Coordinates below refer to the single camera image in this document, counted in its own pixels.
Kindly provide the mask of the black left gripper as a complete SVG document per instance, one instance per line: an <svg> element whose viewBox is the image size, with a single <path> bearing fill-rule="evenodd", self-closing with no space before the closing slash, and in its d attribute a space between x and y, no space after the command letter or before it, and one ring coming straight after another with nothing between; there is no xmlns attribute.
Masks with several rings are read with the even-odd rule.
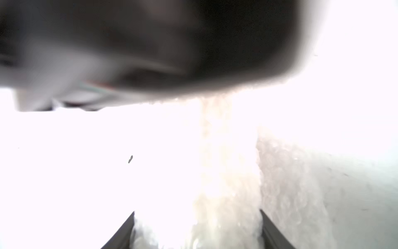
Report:
<svg viewBox="0 0 398 249"><path fill-rule="evenodd" d="M1 1L1 87L21 112L106 107L286 75L306 1Z"/></svg>

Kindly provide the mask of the clear bubble wrap sheet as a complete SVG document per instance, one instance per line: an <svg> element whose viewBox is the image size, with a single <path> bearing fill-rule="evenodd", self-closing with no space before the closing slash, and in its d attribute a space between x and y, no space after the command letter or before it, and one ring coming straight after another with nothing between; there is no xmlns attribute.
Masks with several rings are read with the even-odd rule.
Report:
<svg viewBox="0 0 398 249"><path fill-rule="evenodd" d="M249 92L142 106L133 249L268 249L267 218L295 249L334 249L305 154L260 125Z"/></svg>

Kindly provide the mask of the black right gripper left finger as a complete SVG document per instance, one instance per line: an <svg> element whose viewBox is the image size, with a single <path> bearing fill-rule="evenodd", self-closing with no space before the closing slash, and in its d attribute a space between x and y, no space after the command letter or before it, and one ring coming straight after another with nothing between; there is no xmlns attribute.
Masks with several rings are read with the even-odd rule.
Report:
<svg viewBox="0 0 398 249"><path fill-rule="evenodd" d="M133 212L116 233L101 247L101 249L129 249L130 238L135 224Z"/></svg>

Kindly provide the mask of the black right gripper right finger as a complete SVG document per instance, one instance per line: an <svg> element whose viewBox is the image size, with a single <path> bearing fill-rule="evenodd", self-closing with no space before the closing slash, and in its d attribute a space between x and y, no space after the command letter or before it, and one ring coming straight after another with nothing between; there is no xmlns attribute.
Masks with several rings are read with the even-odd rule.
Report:
<svg viewBox="0 0 398 249"><path fill-rule="evenodd" d="M295 249L295 247L286 239L286 237L278 230L270 218L260 210L263 225L262 239L265 249Z"/></svg>

